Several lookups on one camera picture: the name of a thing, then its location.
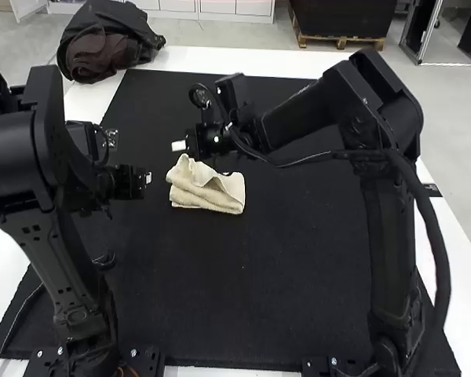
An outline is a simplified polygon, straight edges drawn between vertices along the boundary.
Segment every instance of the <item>gray floor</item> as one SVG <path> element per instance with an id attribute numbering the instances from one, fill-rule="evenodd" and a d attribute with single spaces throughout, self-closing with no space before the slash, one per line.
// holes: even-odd
<path id="1" fill-rule="evenodd" d="M 35 15 L 18 26 L 12 14 L 0 13 L 0 71 L 11 84 L 24 82 L 30 66 L 53 61 L 68 21 L 68 16 Z M 281 6 L 272 25 L 166 19 L 150 23 L 169 45 L 299 49 Z M 423 159 L 471 240 L 471 68 L 415 67 L 398 47 L 402 29 L 402 20 L 393 22 L 383 56 L 424 108 Z M 433 39 L 442 35 L 437 43 L 452 47 L 453 58 L 456 51 L 447 40 L 447 33 L 453 33 L 442 30 Z M 347 50 L 360 47 L 348 44 Z M 308 49 L 335 51 L 331 43 Z M 429 58 L 445 57 L 439 46 L 430 49 Z"/>

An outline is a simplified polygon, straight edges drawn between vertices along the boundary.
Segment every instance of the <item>white cabinet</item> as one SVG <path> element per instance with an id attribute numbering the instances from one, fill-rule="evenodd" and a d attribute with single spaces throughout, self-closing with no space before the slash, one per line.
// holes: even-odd
<path id="1" fill-rule="evenodd" d="M 160 10 L 195 12 L 195 0 L 159 0 Z"/>
<path id="2" fill-rule="evenodd" d="M 272 0 L 237 0 L 235 12 L 247 16 L 270 16 L 272 6 Z"/>
<path id="3" fill-rule="evenodd" d="M 201 12 L 236 14 L 236 0 L 200 0 Z"/>
<path id="4" fill-rule="evenodd" d="M 143 10 L 159 10 L 159 0 L 133 0 L 133 3 Z"/>
<path id="5" fill-rule="evenodd" d="M 47 0 L 11 0 L 17 22 L 24 20 L 33 13 L 47 7 Z"/>
<path id="6" fill-rule="evenodd" d="M 18 19 L 48 5 L 49 13 L 75 14 L 82 2 L 10 0 Z M 216 20 L 271 24 L 275 0 L 130 0 L 149 18 Z"/>

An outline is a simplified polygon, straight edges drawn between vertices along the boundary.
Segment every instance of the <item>cabinet drawer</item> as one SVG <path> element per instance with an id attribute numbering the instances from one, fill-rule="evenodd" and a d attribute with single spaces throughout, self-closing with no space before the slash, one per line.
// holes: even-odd
<path id="1" fill-rule="evenodd" d="M 159 0 L 160 10 L 195 12 L 195 0 Z"/>
<path id="2" fill-rule="evenodd" d="M 236 0 L 201 0 L 201 12 L 235 14 Z"/>
<path id="3" fill-rule="evenodd" d="M 236 0 L 236 13 L 248 16 L 270 16 L 272 0 Z"/>
<path id="4" fill-rule="evenodd" d="M 143 10 L 158 10 L 159 0 L 133 0 L 133 3 Z"/>

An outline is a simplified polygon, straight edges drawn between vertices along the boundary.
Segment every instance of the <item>folded cloth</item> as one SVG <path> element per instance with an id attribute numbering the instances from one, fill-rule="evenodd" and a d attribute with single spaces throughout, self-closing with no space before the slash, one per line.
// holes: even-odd
<path id="1" fill-rule="evenodd" d="M 152 60 L 166 39 L 132 2 L 87 0 L 61 36 L 57 65 L 69 80 L 94 83 Z"/>
<path id="2" fill-rule="evenodd" d="M 227 214 L 241 214 L 244 210 L 246 192 L 241 173 L 219 174 L 205 163 L 183 154 L 167 172 L 166 181 L 172 184 L 173 207 L 203 208 Z"/>

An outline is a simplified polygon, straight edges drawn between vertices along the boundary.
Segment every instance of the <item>white table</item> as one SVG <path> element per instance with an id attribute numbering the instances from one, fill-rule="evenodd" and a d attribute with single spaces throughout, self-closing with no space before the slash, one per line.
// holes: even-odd
<path id="1" fill-rule="evenodd" d="M 151 64 L 140 69 L 188 71 L 316 79 L 349 53 L 272 51 L 249 49 L 215 49 L 203 47 L 167 47 Z M 100 123 L 114 97 L 124 72 L 92 86 L 73 85 L 66 94 L 66 119 Z M 424 182 L 433 179 L 422 161 L 418 161 L 418 175 Z M 471 243 L 443 198 L 432 198 L 447 244 L 451 263 L 452 298 L 445 333 L 454 350 L 463 377 L 471 377 Z M 416 215 L 417 264 L 430 297 L 434 297 L 433 256 L 425 233 L 425 226 Z M 0 320 L 27 268 L 28 260 L 12 239 L 0 231 Z M 21 377 L 27 361 L 1 361 L 0 377 Z M 298 373 L 247 371 L 216 368 L 167 367 L 167 377 L 280 377 L 299 376 Z"/>

